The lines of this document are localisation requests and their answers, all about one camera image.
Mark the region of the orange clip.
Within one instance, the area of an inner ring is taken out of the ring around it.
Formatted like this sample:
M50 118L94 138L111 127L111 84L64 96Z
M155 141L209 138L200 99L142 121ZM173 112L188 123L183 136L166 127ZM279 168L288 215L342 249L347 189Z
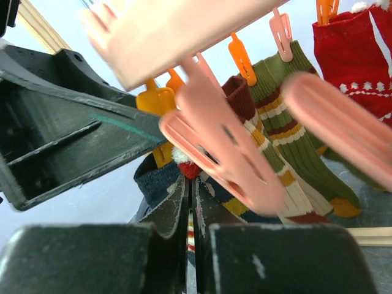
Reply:
M155 81L150 78L145 81L146 90L136 98L136 106L139 110L157 116L174 110L176 108L175 94L184 82L174 69L168 69L170 75L166 87L158 88ZM173 144L169 141L153 150L153 156L158 168L172 161Z

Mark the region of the pink clip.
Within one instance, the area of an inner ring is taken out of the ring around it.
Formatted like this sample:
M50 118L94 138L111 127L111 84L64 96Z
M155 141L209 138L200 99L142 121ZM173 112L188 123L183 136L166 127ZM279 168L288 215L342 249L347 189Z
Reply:
M160 119L160 131L253 212L277 215L285 189L269 162L194 59L179 64L188 82L176 95L179 108Z

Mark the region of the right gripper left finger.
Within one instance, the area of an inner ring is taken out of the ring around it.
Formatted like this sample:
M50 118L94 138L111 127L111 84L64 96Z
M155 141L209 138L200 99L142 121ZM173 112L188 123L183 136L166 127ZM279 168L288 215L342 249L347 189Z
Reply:
M187 196L173 190L136 224L27 226L1 255L2 293L183 293Z

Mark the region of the navy christmas sock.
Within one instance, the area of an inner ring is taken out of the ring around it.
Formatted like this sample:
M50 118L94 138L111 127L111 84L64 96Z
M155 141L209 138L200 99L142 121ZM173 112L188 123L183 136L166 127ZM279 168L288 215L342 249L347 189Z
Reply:
M237 198L227 192L205 172L200 172L195 179L189 179L180 171L178 165L170 162L159 168L152 154L145 157L134 173L134 181L143 194L143 199L132 222L139 222L154 208L160 205L177 185L184 180L190 184L190 192L205 192L217 200L219 206L246 223L280 224L277 217L263 217L244 206Z

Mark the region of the pink round clip hanger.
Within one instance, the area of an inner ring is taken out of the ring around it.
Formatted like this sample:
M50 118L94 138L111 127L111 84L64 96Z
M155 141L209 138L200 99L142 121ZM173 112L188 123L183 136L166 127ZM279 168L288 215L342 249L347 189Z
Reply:
M126 90L180 66L276 1L105 1L81 13L88 37ZM283 98L295 118L365 174L391 188L391 129L313 74L291 75Z

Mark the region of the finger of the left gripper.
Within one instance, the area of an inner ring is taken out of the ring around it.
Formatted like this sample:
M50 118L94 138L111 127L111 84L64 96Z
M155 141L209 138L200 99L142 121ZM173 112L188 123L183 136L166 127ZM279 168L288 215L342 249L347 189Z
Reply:
M17 210L165 143L158 122L75 51L1 50L1 190Z

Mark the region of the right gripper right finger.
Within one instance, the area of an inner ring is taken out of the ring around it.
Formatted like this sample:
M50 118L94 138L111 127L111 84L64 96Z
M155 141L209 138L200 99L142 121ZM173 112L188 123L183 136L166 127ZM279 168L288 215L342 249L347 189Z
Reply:
M365 258L343 227L242 223L192 182L199 293L375 293Z

